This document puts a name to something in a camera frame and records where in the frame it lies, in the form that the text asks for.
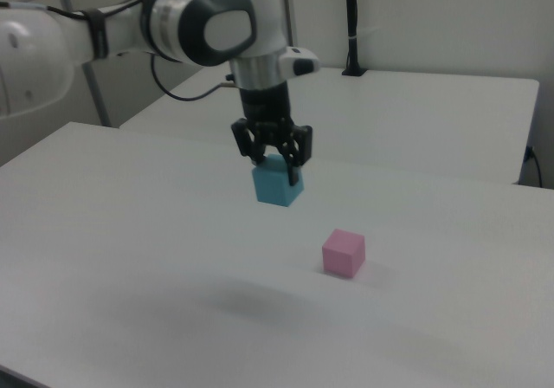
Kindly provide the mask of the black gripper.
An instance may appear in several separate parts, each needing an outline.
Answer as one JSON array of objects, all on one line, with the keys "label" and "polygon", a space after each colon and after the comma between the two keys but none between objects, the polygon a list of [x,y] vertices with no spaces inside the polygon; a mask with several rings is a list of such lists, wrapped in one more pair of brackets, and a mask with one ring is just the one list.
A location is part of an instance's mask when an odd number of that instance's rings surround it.
[{"label": "black gripper", "polygon": [[300,168],[312,156],[313,129],[293,124],[287,83],[239,92],[246,119],[238,119],[231,130],[240,154],[260,165],[266,159],[266,145],[276,146],[286,164],[288,183],[295,186]]}]

